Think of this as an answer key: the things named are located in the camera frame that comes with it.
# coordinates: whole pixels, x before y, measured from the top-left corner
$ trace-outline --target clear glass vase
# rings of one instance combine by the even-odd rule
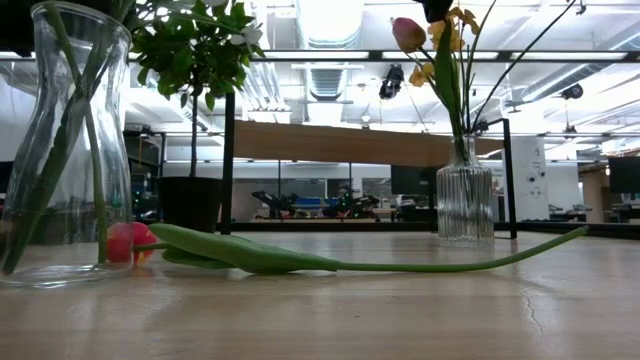
[[[32,8],[38,94],[0,222],[0,282],[61,285],[132,267],[120,88],[131,35],[89,8]]]
[[[440,244],[492,247],[491,170],[476,158],[473,137],[451,141],[449,163],[438,170],[436,182]]]

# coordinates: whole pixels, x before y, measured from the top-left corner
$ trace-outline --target black monitor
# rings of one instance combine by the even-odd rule
[[[11,178],[11,169],[13,168],[13,161],[1,161],[0,162],[0,194],[7,192],[9,187],[9,178]]]
[[[427,168],[391,165],[393,195],[427,195],[430,180]]]
[[[640,192],[640,157],[609,158],[609,188],[615,194]]]

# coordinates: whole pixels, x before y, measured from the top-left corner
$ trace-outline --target tulip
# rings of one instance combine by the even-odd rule
[[[155,243],[156,237],[147,225],[134,222],[113,224],[107,230],[107,260],[112,263],[128,262],[131,258],[131,236],[133,245],[149,245]],[[153,250],[133,253],[133,262],[144,262]]]
[[[427,41],[427,34],[415,21],[407,18],[397,18],[393,22],[393,36],[398,47],[405,53],[418,50]]]

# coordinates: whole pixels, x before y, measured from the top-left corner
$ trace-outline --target pink tulip bud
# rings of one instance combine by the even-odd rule
[[[393,21],[393,37],[398,47],[405,53],[418,50],[427,41],[424,30],[415,21],[407,18],[397,18]]]

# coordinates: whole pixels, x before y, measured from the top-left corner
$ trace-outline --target ribbed glass vase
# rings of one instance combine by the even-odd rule
[[[491,170],[476,158],[474,137],[451,141],[449,163],[436,179],[440,245],[492,247]]]

